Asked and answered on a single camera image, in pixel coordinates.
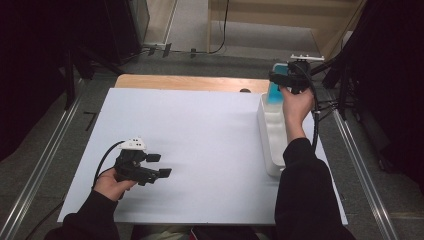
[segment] hand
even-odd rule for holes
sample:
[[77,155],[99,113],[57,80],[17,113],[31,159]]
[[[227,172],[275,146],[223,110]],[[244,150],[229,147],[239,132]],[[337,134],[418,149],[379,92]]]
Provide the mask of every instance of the hand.
[[306,137],[303,131],[303,120],[311,111],[314,103],[314,95],[308,88],[299,94],[292,94],[287,88],[280,87],[283,94],[283,113],[286,123],[287,142],[290,143],[296,138]]
[[111,168],[102,173],[97,179],[94,191],[104,195],[112,201],[118,201],[125,190],[130,190],[137,182],[135,181],[122,181],[117,182],[115,168]]

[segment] wooden tabletop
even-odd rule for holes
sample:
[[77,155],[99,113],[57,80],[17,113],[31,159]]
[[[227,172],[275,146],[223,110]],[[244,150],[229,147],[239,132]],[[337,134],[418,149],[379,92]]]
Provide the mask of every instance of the wooden tabletop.
[[249,89],[253,93],[265,93],[268,85],[267,79],[123,74],[118,77],[115,87],[223,92]]

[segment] aluminum rail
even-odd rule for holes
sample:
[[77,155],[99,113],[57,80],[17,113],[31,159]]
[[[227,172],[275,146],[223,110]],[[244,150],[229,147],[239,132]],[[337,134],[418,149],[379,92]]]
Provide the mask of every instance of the aluminum rail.
[[52,136],[50,137],[49,142],[46,145],[40,159],[38,160],[37,165],[32,171],[31,176],[28,179],[24,189],[22,190],[19,197],[16,199],[12,210],[6,220],[6,223],[3,226],[3,229],[0,232],[0,239],[13,239],[18,231],[22,220],[24,219],[32,200],[34,199],[38,188],[43,181],[44,176],[47,173],[47,170],[52,162],[56,151],[62,142],[63,136],[66,133],[66,130],[71,123],[75,112],[79,106],[82,90],[85,87],[84,81],[82,79],[78,82],[78,89],[81,89],[80,94],[76,97],[73,104],[70,106],[68,111],[64,112],[61,119],[59,120],[56,129],[54,130]]
[[335,110],[333,112],[334,119],[336,120],[339,131],[343,137],[343,140],[346,144],[346,148],[349,152],[349,155],[352,159],[353,165],[355,167],[356,173],[361,182],[362,189],[364,190],[365,196],[368,199],[368,203],[371,207],[375,220],[378,227],[380,228],[381,235],[385,240],[397,240],[396,230],[393,226],[392,221],[390,220],[389,213],[387,212],[383,201],[381,200],[380,195],[372,181],[372,178],[365,166],[364,160],[359,152],[359,149],[355,143],[355,140],[350,131],[347,121],[343,121],[339,112]]

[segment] gray floor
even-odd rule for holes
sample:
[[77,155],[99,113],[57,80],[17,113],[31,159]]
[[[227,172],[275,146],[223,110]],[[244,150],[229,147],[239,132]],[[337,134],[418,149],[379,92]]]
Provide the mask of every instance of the gray floor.
[[[206,0],[180,0],[169,35],[173,50],[196,48],[205,50]],[[218,47],[219,27],[213,39]],[[292,54],[319,56],[308,29],[260,26],[231,23],[227,26],[225,52],[191,59],[188,55],[171,53],[162,58],[160,53],[142,55],[122,68],[129,73],[157,75],[228,76],[267,78],[275,62],[289,60]],[[37,222],[53,209],[66,194],[92,127],[86,131],[91,115],[100,112],[103,100],[116,76],[105,69],[96,69],[93,80],[86,81],[81,102],[61,142],[52,164],[18,229],[15,239],[24,239]],[[325,96],[319,88],[320,96]],[[6,222],[11,207],[24,188],[50,136],[63,114],[65,96],[59,98],[37,123],[20,148],[0,162],[0,224]],[[423,239],[424,198],[417,185],[402,174],[387,174],[379,169],[378,158],[366,133],[353,115],[348,113],[348,124],[366,162],[374,184],[387,208],[400,239]],[[348,228],[357,239],[382,239],[379,228],[362,190],[349,153],[332,116],[321,122],[320,137],[327,154],[337,188],[347,213]],[[33,239],[42,236],[56,223],[58,212],[41,227]],[[132,226],[118,224],[122,239],[129,239]]]

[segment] gray carpet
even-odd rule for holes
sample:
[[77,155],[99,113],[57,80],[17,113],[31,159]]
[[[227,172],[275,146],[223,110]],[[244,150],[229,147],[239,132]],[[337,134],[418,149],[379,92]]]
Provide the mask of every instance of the gray carpet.
[[[276,62],[280,61],[213,55],[198,55],[190,58],[190,55],[181,53],[171,53],[168,57],[162,58],[161,53],[157,52],[153,56],[141,55],[134,58],[121,68],[127,73],[135,74],[266,79],[268,71]],[[38,221],[67,193],[93,128],[91,126],[86,131],[91,115],[84,112],[100,112],[107,91],[114,86],[116,78],[117,76],[106,69],[98,67],[94,79],[86,81],[87,85],[82,92],[80,105],[15,239],[24,239]],[[1,226],[5,223],[10,207],[13,206],[16,197],[26,184],[59,122],[64,104],[65,96],[62,96],[34,127],[20,148],[0,163]],[[348,120],[387,209],[390,213],[396,213],[397,217],[393,221],[399,237],[422,239],[424,201],[416,184],[402,174],[387,174],[380,171],[375,152],[360,124],[356,123],[351,115],[348,116]],[[321,122],[320,137],[343,199],[349,230],[357,239],[382,239],[352,161],[331,115]],[[48,219],[33,239],[42,239],[49,229],[60,226],[56,223],[57,217],[58,212]],[[118,227],[122,239],[129,239],[132,226],[118,224]]]

